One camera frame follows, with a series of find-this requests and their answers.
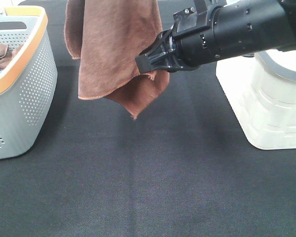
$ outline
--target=basket handle hole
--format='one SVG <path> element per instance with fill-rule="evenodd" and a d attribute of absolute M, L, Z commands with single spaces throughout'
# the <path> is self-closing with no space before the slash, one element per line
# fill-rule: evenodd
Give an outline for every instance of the basket handle hole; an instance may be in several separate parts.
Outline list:
<path fill-rule="evenodd" d="M 26 30 L 27 27 L 24 22 L 21 21 L 6 21 L 0 22 L 0 31 L 3 30 Z"/>

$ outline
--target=laundry basket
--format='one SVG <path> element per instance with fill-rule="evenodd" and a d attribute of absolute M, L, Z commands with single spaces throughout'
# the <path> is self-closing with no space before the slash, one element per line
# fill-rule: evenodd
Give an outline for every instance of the laundry basket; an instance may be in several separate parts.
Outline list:
<path fill-rule="evenodd" d="M 23 45 L 0 73 L 0 159 L 33 145 L 49 110 L 57 80 L 47 16 L 38 6 L 0 9 L 0 43 Z"/>

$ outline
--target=robotic arm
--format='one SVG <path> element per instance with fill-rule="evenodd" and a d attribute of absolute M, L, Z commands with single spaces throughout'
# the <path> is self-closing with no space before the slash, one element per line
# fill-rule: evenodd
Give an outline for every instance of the robotic arm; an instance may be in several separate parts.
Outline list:
<path fill-rule="evenodd" d="M 276 48 L 296 50 L 296 0 L 194 0 L 174 14 L 136 63 L 141 73 L 192 71 L 200 65 Z"/>

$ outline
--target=black table surface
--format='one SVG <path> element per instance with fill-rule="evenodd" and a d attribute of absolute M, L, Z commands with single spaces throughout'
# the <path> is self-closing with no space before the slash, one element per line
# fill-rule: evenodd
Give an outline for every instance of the black table surface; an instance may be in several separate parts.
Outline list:
<path fill-rule="evenodd" d="M 296 150 L 251 146 L 215 69 L 172 74 L 133 121 L 59 66 L 34 146 L 0 160 L 0 237 L 296 237 Z"/>

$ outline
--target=brown cloth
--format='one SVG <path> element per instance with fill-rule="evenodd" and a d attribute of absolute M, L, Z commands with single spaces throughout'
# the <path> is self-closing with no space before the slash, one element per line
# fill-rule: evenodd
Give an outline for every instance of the brown cloth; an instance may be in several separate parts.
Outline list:
<path fill-rule="evenodd" d="M 15 55 L 20 51 L 22 45 L 15 50 L 10 50 L 9 46 L 0 43 L 0 71 L 6 68 Z"/>
<path fill-rule="evenodd" d="M 157 0 L 68 0 L 65 40 L 81 59 L 80 99 L 101 97 L 136 118 L 169 83 L 169 74 L 140 75 L 135 57 L 162 31 Z"/>

